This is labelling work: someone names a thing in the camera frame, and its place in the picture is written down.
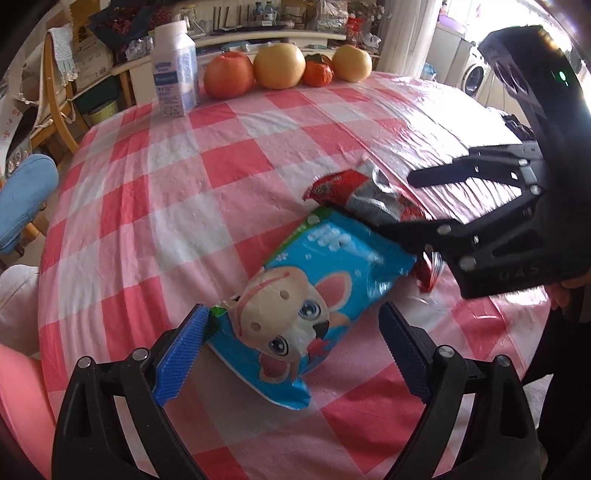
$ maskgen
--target milk carton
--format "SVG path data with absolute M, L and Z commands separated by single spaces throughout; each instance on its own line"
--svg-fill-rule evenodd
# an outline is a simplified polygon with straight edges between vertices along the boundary
M 163 116 L 185 116 L 201 98 L 195 43 L 184 21 L 156 28 L 151 54 L 154 84 Z

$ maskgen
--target red snack bag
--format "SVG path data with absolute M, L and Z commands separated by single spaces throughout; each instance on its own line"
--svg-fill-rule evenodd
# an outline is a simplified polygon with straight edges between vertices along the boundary
M 402 191 L 384 188 L 356 170 L 343 170 L 317 179 L 306 190 L 304 200 L 313 199 L 321 205 L 338 205 L 371 225 L 425 220 L 425 213 Z M 444 262 L 436 252 L 417 258 L 413 274 L 419 289 L 433 289 L 443 270 Z

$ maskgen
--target snack bag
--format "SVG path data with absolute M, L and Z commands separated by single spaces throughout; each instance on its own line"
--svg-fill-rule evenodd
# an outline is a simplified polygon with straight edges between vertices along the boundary
M 310 393 L 302 375 L 414 262 L 362 223 L 320 207 L 239 296 L 211 309 L 209 343 L 265 398 L 305 408 Z
M 338 205 L 370 225 L 426 220 L 425 213 L 404 192 L 388 183 L 378 167 L 371 177 L 357 170 L 325 175 L 308 187 L 304 200 L 321 205 Z M 413 275 L 423 293 L 432 291 L 445 263 L 438 252 L 425 252 L 417 258 Z

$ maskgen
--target white cushion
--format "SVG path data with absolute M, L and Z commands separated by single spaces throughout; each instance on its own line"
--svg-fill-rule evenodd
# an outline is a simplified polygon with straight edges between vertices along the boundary
M 0 343 L 25 355 L 39 351 L 38 280 L 39 268 L 27 265 L 0 274 Z

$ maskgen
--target round table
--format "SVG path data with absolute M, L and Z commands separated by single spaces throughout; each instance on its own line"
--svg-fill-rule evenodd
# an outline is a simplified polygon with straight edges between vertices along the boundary
M 468 147 L 517 142 L 461 91 L 384 73 L 204 99 L 184 118 L 140 105 L 93 127 L 61 186 L 41 265 L 41 359 L 55 414 L 81 356 L 120 360 L 150 347 L 195 303 L 240 292 L 315 208 L 301 199 L 315 177 L 369 158 L 432 215 L 467 221 L 515 192 L 479 180 L 413 192 L 407 173 Z M 387 298 L 436 343 L 467 358 L 505 353 L 520 375 L 548 312 L 540 289 L 464 301 L 448 270 L 429 294 L 402 278 Z M 166 410 L 208 477 L 383 478 L 423 405 L 408 393 L 376 313 L 367 310 L 306 376 L 312 401 L 301 411 L 264 400 L 204 348 Z M 439 471 L 457 454 L 470 401 Z M 138 465 L 153 472 L 125 402 L 118 406 Z

